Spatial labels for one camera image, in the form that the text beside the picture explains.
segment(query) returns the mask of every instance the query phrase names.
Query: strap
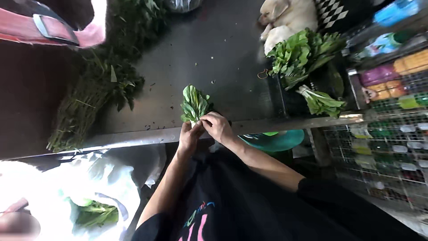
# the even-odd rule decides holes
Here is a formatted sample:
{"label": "strap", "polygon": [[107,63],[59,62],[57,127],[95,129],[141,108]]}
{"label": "strap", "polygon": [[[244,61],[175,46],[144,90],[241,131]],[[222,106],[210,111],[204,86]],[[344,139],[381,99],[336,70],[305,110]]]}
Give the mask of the strap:
{"label": "strap", "polygon": [[40,14],[33,17],[0,8],[0,39],[27,44],[75,45],[90,48],[106,39],[107,0],[91,0],[94,18],[82,31]]}

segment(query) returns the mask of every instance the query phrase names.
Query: vegetable bundle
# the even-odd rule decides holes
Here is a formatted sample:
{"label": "vegetable bundle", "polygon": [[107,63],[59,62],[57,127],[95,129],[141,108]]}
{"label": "vegetable bundle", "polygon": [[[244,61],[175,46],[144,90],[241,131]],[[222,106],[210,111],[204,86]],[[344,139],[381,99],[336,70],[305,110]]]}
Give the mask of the vegetable bundle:
{"label": "vegetable bundle", "polygon": [[95,121],[98,110],[112,101],[120,111],[141,90],[144,78],[132,62],[156,40],[165,25],[162,0],[116,0],[108,10],[110,30],[104,44],[77,52],[79,80],[62,100],[47,149],[76,150]]}
{"label": "vegetable bundle", "polygon": [[324,92],[312,91],[306,85],[300,86],[297,92],[305,97],[311,114],[326,112],[331,117],[337,117],[346,105],[346,102],[337,101]]}
{"label": "vegetable bundle", "polygon": [[[269,75],[278,75],[285,90],[290,90],[298,83],[306,80],[310,73],[328,63],[335,54],[346,46],[345,39],[340,38],[338,33],[321,35],[309,28],[292,35],[287,40],[277,43],[267,57],[274,57],[272,70]],[[337,116],[345,102],[338,103],[319,101],[317,98],[323,96],[333,100],[326,93],[318,92],[314,95],[307,87],[302,94],[308,102],[311,114],[328,113]]]}
{"label": "vegetable bundle", "polygon": [[98,225],[99,227],[105,224],[113,224],[119,220],[119,211],[117,207],[92,201],[91,204],[85,207],[78,207],[79,214],[76,219],[76,224],[83,227]]}
{"label": "vegetable bundle", "polygon": [[210,96],[204,95],[191,84],[184,88],[183,96],[181,108],[184,114],[181,115],[181,120],[183,122],[190,121],[193,127],[199,118],[211,109],[212,106],[208,103]]}

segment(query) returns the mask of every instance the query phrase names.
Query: wrist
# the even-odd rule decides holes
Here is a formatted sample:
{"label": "wrist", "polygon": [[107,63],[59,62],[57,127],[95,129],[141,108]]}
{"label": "wrist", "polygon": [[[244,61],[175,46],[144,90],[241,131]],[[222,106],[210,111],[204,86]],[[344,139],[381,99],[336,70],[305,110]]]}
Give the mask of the wrist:
{"label": "wrist", "polygon": [[186,161],[186,160],[190,159],[191,156],[192,156],[191,151],[186,150],[185,148],[182,148],[179,145],[177,151],[175,152],[175,156],[174,157],[178,161]]}
{"label": "wrist", "polygon": [[223,145],[229,150],[233,151],[235,147],[242,143],[242,140],[238,136],[231,136],[223,141]]}

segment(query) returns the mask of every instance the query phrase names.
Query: hand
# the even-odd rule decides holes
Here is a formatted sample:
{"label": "hand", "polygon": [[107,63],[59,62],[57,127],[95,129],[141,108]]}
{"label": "hand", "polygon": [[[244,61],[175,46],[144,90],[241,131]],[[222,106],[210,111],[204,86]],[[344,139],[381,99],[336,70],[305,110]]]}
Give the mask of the hand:
{"label": "hand", "polygon": [[196,144],[199,137],[205,132],[201,121],[198,121],[192,128],[190,121],[184,122],[181,127],[180,142],[178,144],[177,153],[183,154],[189,158],[196,150]]}
{"label": "hand", "polygon": [[201,117],[202,125],[208,134],[221,144],[232,141],[235,138],[232,128],[226,118],[216,112],[210,112]]}

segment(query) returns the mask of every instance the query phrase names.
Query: purple package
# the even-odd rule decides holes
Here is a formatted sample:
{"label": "purple package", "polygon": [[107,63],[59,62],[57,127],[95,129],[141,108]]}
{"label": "purple package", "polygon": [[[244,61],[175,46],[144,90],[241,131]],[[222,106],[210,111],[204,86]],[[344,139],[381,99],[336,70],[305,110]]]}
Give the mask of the purple package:
{"label": "purple package", "polygon": [[400,75],[394,70],[394,65],[386,64],[364,71],[361,74],[360,81],[364,87],[367,87],[375,84],[382,84],[399,77]]}

